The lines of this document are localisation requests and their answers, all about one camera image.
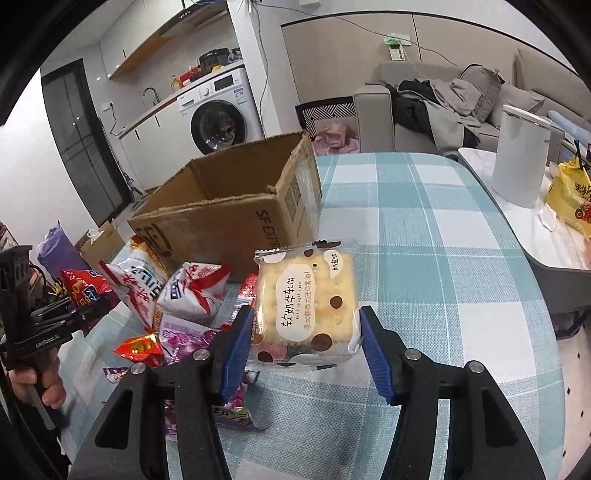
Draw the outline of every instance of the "human hand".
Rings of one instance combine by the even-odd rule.
[[[57,357],[57,350],[49,350],[49,364],[41,374],[41,383],[47,390],[43,392],[41,401],[53,409],[60,408],[66,400],[66,390],[59,375],[60,359]],[[37,373],[31,367],[19,365],[8,372],[12,389],[16,396],[25,403],[31,402],[27,385],[37,383]]]

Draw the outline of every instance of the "washing machine door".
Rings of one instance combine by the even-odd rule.
[[[193,113],[191,136],[204,155],[224,150],[246,141],[246,120],[235,105],[211,100]]]

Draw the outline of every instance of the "bin lid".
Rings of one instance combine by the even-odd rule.
[[[526,122],[536,124],[539,127],[550,130],[551,122],[546,118],[534,115],[533,113],[529,113],[525,110],[522,110],[521,108],[517,108],[512,105],[503,105],[503,111],[508,113],[509,115],[517,116],[525,120]]]

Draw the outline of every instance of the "geometric black and white pattern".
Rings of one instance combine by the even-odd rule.
[[[301,127],[311,139],[316,136],[316,121],[356,116],[353,97],[337,97],[302,103],[295,107]]]

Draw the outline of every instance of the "range hood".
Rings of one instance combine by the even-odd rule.
[[[226,13],[226,2],[219,0],[185,0],[189,7],[168,20],[158,29],[158,35],[164,38],[176,37],[187,33],[193,28],[211,20],[213,17]]]

